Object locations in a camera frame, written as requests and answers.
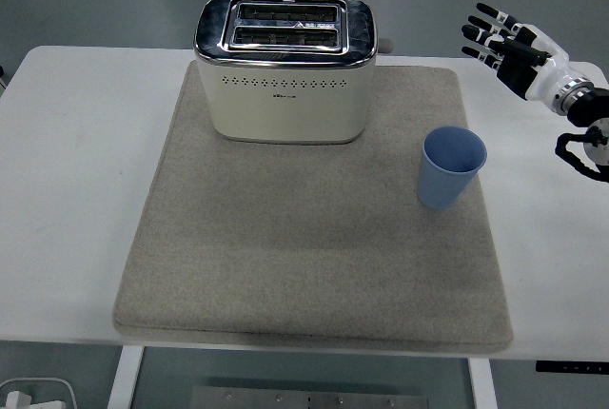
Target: toaster vent hole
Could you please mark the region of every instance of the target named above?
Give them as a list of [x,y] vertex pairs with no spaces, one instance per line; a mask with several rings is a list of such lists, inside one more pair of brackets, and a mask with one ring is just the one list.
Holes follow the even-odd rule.
[[336,22],[337,12],[335,7],[324,5],[243,4],[239,17],[275,21]]
[[237,45],[287,45],[333,48],[338,46],[338,34],[333,29],[291,29],[272,27],[238,27]]
[[345,79],[340,81],[331,80],[311,80],[311,81],[297,81],[292,79],[288,81],[286,79],[257,79],[257,78],[243,78],[237,76],[223,76],[222,82],[225,85],[232,84],[233,86],[261,86],[263,88],[344,88],[347,86]]

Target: toaster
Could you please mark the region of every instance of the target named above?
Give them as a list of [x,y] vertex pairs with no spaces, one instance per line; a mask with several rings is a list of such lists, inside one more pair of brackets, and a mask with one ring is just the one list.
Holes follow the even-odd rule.
[[211,122],[242,141],[352,141],[363,130],[377,44],[360,0],[210,0],[194,51]]

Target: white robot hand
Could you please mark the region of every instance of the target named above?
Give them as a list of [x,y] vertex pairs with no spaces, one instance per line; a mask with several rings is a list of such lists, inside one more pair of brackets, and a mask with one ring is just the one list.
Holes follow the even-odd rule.
[[[568,54],[537,27],[483,3],[476,8],[501,27],[470,16],[463,35],[484,51],[464,47],[462,52],[494,69],[500,81],[523,100],[541,101],[576,127],[587,127],[583,135],[561,135],[555,152],[584,176],[609,183],[609,90],[595,88],[572,69]],[[599,172],[567,150],[570,142],[583,143]]]

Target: plastic cup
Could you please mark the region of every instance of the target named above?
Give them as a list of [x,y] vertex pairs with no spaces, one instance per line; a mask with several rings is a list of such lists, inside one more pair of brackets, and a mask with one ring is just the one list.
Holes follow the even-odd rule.
[[485,162],[486,147],[476,133],[461,127],[431,130],[422,143],[419,200],[447,209]]

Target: felt pad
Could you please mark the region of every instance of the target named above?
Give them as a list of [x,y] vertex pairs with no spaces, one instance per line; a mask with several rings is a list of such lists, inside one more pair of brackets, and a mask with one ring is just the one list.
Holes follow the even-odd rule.
[[476,177],[454,206],[416,194],[422,139],[466,127],[457,76],[376,67],[346,145],[231,141],[193,62],[114,324],[160,341],[485,353],[510,343]]

